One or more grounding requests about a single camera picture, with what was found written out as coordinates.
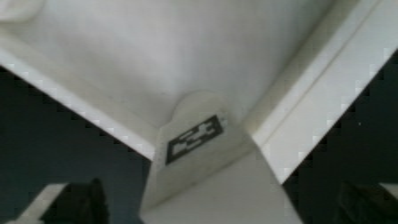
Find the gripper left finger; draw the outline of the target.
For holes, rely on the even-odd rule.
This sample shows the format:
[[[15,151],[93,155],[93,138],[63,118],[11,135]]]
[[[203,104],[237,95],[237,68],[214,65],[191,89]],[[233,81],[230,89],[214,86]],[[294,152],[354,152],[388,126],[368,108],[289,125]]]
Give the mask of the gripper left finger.
[[[11,224],[111,224],[104,184],[50,184]]]

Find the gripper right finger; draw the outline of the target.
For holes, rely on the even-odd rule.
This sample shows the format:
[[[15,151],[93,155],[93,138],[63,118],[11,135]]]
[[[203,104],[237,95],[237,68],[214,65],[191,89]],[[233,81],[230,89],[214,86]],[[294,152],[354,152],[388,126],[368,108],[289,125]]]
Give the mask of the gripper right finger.
[[[342,183],[335,224],[398,224],[398,198],[381,185]]]

